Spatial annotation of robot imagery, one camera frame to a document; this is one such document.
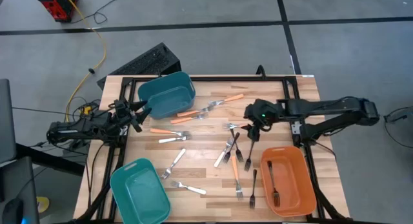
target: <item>teal plastic bin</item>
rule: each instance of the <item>teal plastic bin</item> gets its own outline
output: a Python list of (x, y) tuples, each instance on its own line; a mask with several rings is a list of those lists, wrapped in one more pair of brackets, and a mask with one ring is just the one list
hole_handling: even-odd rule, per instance
[(188, 110), (194, 105), (195, 89), (185, 72), (175, 72), (144, 83), (137, 90), (144, 106), (152, 108), (150, 117), (161, 119)]
[(124, 224), (161, 223), (170, 214), (170, 202), (152, 163), (137, 159), (110, 178), (110, 186)]

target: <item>wooden tabletop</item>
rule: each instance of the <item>wooden tabletop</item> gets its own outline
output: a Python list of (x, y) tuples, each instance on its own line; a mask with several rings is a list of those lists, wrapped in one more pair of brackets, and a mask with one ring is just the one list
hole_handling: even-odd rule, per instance
[[(101, 110), (106, 110), (110, 103), (119, 98), (122, 76), (108, 76), (101, 99)], [(316, 80), (312, 76), (297, 76), (299, 93), (302, 99), (318, 101), (319, 94)], [(277, 81), (232, 81), (232, 82), (193, 82), (196, 98), (192, 110), (205, 108), (208, 101), (221, 100), (237, 94), (244, 94), (243, 99), (220, 105), (209, 113), (203, 120), (191, 120), (184, 123), (171, 125), (172, 118), (155, 120), (147, 118), (143, 123), (143, 131), (137, 133), (131, 129), (126, 145), (124, 165), (138, 158), (149, 159), (158, 174), (162, 174), (173, 162), (182, 148), (186, 149), (185, 155), (174, 167), (171, 176), (163, 180), (163, 186), (171, 202), (172, 211), (167, 221), (301, 221), (305, 217), (282, 218), (274, 214), (267, 206), (261, 182), (261, 173), (257, 174), (256, 207), (249, 209), (249, 197), (252, 193), (252, 171), (259, 171), (259, 160), (262, 152), (270, 147), (292, 146), (292, 138), (288, 123), (276, 123), (270, 132), (261, 132), (261, 139), (254, 145), (251, 159), (252, 166), (248, 172), (243, 170), (244, 163), (238, 163), (239, 177), (243, 188), (244, 200), (238, 201), (235, 192), (234, 171), (232, 165), (221, 163), (214, 168), (214, 162), (225, 147), (230, 137), (230, 132), (223, 128), (224, 123), (247, 123), (243, 119), (245, 107), (255, 99), (265, 99), (275, 102), (284, 98), (283, 87)], [(313, 116), (306, 119), (307, 123), (319, 123), (323, 116)], [(170, 134), (150, 133), (150, 128), (190, 131), (193, 138), (188, 141), (179, 141), (159, 144), (158, 139), (173, 137)], [(250, 150), (251, 141), (247, 138), (245, 130), (236, 129), (241, 135), (237, 141), (238, 146), (246, 159)], [(319, 142), (331, 148), (328, 137), (321, 137)], [(89, 155), (89, 172), (93, 158), (101, 141), (92, 141)], [(337, 208), (348, 216), (346, 200), (341, 185), (340, 176), (334, 156), (326, 150), (316, 146), (312, 147), (319, 186), (325, 196)], [(101, 190), (103, 174), (105, 173), (108, 147), (103, 147), (96, 157), (92, 186), (92, 198)], [(173, 188), (172, 180), (181, 181), (186, 185), (199, 187), (206, 190), (206, 195), (199, 195), (181, 188)], [(105, 203), (105, 215), (108, 217), (112, 193), (108, 193)], [(87, 209), (88, 186), (86, 171), (83, 176), (79, 197), (74, 212), (74, 217), (79, 217)], [(117, 210), (116, 221), (122, 221)]]

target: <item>red power tool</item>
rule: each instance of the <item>red power tool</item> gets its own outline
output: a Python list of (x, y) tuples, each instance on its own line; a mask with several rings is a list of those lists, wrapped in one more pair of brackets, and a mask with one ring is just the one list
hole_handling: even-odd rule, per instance
[(49, 11), (55, 21), (71, 22), (73, 14), (73, 5), (69, 0), (39, 0)]

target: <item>orange container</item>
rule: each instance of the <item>orange container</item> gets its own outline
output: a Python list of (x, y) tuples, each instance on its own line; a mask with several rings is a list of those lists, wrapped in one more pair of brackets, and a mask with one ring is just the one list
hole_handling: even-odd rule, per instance
[[(274, 205), (273, 186), (268, 161), (272, 162), (272, 173), (279, 192), (280, 206)], [(310, 214), (316, 208), (316, 196), (303, 154), (297, 147), (274, 147), (264, 151), (261, 157), (267, 204), (281, 217)]]

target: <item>gray floor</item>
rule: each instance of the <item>gray floor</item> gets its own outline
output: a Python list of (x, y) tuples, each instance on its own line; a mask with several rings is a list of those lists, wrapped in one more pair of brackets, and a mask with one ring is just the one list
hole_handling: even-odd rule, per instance
[[(108, 0), (80, 0), (84, 14)], [(401, 17), (413, 0), (284, 0), (290, 20)], [(217, 21), (279, 21), (276, 0), (118, 0), (103, 10), (108, 21), (92, 26), (167, 25)], [(82, 28), (55, 23), (37, 0), (4, 0), (0, 31)], [(303, 74), (314, 74), (322, 99), (366, 97), (381, 114), (413, 104), (412, 22), (291, 26)], [(78, 95), (99, 98), (96, 81), (154, 45), (164, 42), (189, 74), (252, 74), (262, 64), (268, 74), (293, 74), (282, 26), (105, 32), (108, 58)], [(0, 77), (10, 80), (15, 107), (63, 111), (87, 68), (102, 56), (94, 34), (0, 36)], [(80, 105), (74, 101), (74, 107)], [(15, 110), (17, 141), (45, 139), (59, 114)], [(406, 123), (390, 131), (413, 145)], [(345, 195), (354, 219), (410, 223), (413, 219), (413, 150), (395, 144), (383, 122), (350, 127), (332, 138)], [(61, 156), (61, 150), (51, 150)], [(71, 158), (82, 161), (82, 157)], [(80, 178), (46, 170), (36, 179), (40, 196), (52, 201), (43, 223), (70, 219)]]

